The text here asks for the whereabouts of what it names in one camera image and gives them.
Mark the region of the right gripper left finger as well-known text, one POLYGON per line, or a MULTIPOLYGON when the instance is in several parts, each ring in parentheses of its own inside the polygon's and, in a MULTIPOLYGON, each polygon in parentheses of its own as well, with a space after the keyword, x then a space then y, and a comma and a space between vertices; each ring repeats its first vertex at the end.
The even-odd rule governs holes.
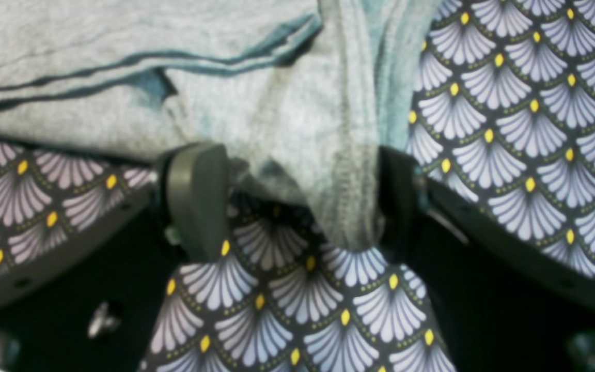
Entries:
POLYGON ((113 236, 121 231, 130 237, 169 228, 177 233, 186 257, 200 262, 213 258, 227 232, 227 196, 224 146, 203 142, 164 154, 141 189, 75 238, 0 278, 0 310, 59 284, 85 264, 103 263, 102 254, 113 251, 113 236))

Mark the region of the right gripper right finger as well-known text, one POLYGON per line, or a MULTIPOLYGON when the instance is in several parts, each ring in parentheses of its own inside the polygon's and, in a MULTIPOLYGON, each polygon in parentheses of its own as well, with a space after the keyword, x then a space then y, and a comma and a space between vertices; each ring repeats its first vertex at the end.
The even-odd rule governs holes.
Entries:
POLYGON ((390 147, 378 148, 378 205, 385 226, 378 247, 392 259, 416 269, 419 242, 427 225, 441 228, 462 246, 465 256, 489 254, 494 268, 506 264, 510 273, 595 312, 595 280, 547 256, 508 233, 448 188, 430 179, 415 158, 390 147))

